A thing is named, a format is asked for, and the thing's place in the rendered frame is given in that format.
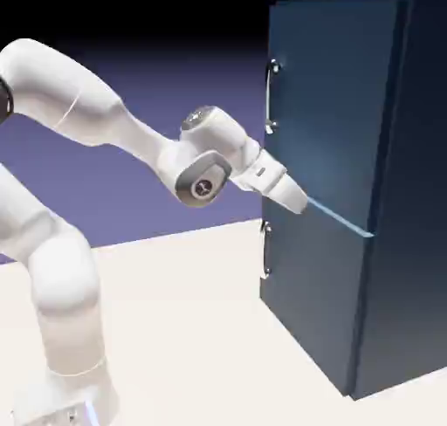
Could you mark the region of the tall blue cabinet door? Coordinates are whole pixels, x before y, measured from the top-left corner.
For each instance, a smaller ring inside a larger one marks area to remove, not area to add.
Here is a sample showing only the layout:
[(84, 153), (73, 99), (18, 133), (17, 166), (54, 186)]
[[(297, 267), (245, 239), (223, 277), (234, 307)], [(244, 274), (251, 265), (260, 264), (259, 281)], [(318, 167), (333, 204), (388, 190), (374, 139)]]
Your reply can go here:
[(317, 207), (374, 234), (406, 0), (307, 0), (270, 12), (269, 143)]

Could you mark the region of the dark blue cabinet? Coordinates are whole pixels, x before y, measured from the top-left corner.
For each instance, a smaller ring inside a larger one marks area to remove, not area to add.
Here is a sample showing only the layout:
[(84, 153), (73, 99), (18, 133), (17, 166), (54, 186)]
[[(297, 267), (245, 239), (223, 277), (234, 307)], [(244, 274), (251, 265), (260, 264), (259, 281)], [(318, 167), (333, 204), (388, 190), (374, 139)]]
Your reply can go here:
[(447, 368), (447, 0), (406, 0), (352, 357), (358, 400)]

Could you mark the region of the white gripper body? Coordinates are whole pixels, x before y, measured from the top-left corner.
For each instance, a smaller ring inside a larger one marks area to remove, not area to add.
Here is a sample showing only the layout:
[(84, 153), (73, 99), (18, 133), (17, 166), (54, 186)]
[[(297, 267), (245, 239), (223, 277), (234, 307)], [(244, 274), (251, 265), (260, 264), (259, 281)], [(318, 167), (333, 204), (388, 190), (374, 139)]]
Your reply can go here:
[(306, 192), (287, 173), (265, 193), (265, 197), (297, 215), (301, 214), (308, 204)]

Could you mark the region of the short blue cabinet door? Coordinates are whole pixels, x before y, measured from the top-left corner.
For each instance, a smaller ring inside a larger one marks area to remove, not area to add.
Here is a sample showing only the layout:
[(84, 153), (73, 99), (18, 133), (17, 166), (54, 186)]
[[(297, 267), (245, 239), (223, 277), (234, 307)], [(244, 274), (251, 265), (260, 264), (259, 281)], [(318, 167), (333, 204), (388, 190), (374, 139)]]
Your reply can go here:
[(356, 314), (373, 234), (310, 204), (295, 215), (263, 202), (272, 226), (271, 274), (260, 295), (286, 330), (343, 394), (352, 386)]

